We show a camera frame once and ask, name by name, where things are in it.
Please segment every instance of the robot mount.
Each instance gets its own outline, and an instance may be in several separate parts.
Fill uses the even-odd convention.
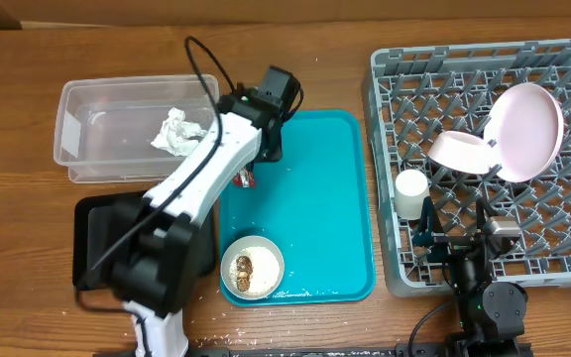
[[[440,357],[531,357],[529,346],[520,346],[527,294],[517,284],[493,282],[491,260],[508,254],[521,229],[511,217],[498,216],[484,198],[476,203],[473,234],[444,233],[430,197],[412,237],[414,246],[426,247],[418,258],[442,265],[443,276],[457,302],[462,332],[447,336]]]

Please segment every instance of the blue plastic tray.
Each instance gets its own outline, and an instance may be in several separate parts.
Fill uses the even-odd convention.
[[[376,283],[372,228],[358,122],[344,110],[300,111],[285,123],[284,157],[255,165],[257,187],[221,194],[220,251],[264,236],[284,254],[282,283],[256,306],[354,301]]]

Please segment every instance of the bowl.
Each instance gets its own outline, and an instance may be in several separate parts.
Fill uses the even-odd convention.
[[[237,289],[237,285],[233,284],[233,282],[231,282],[230,280],[229,271],[230,271],[230,265],[233,263],[233,259],[235,259],[235,256],[237,256],[242,250],[250,247],[264,247],[269,251],[271,251],[277,258],[277,262],[279,263],[279,269],[280,269],[279,276],[277,277],[277,281],[275,282],[275,284],[265,293],[257,296],[245,295],[244,293],[239,291],[239,289]],[[275,243],[273,243],[268,238],[264,238],[261,236],[246,236],[233,242],[233,244],[231,244],[228,247],[228,249],[226,249],[226,252],[224,252],[224,256],[222,257],[222,262],[220,266],[220,276],[222,282],[224,283],[224,287],[226,287],[226,289],[228,289],[228,291],[231,292],[235,297],[246,300],[257,300],[260,298],[268,297],[277,289],[279,284],[282,282],[282,279],[284,278],[285,268],[286,264],[284,263],[284,255],[282,254],[282,251],[279,249],[279,247],[277,247]]]
[[[508,182],[533,179],[552,165],[561,148],[563,113],[545,88],[534,83],[516,85],[497,99],[489,116],[483,138],[443,132],[428,157],[449,169],[475,175],[501,165],[497,176]]]

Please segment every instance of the small white cup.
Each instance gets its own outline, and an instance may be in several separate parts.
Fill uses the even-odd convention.
[[[414,220],[422,214],[422,203],[428,197],[428,179],[418,170],[405,170],[394,184],[394,207],[398,217]]]

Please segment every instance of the pink plate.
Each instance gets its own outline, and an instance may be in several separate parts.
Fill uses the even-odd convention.
[[[489,165],[502,165],[500,178],[522,182],[550,167],[561,147],[563,114],[547,90],[533,83],[516,85],[498,98],[490,116],[484,141],[497,142],[489,150]]]

